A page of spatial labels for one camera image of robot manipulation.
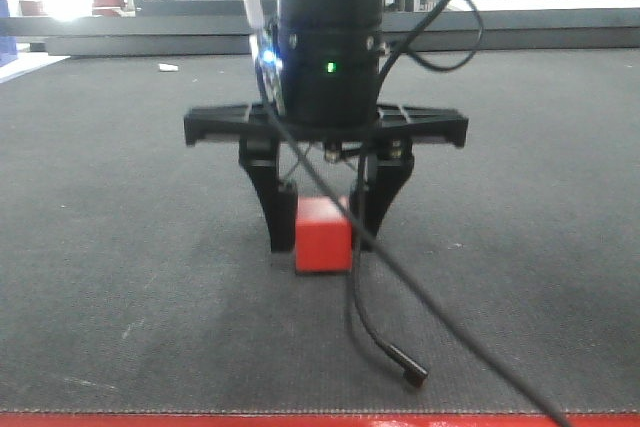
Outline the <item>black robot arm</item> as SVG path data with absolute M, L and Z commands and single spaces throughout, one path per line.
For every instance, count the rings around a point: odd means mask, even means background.
M 302 241 L 302 201 L 279 173 L 282 144 L 320 145 L 328 162 L 363 161 L 344 214 L 351 232 L 372 240 L 414 166 L 415 143 L 463 147 L 468 121 L 453 109 L 379 102 L 397 59 L 436 14 L 438 3 L 395 46 L 382 34 L 384 0 L 277 0 L 267 20 L 260 0 L 243 0 L 260 97 L 195 107 L 184 118 L 188 145 L 235 139 L 239 162 L 259 198 L 275 252 Z

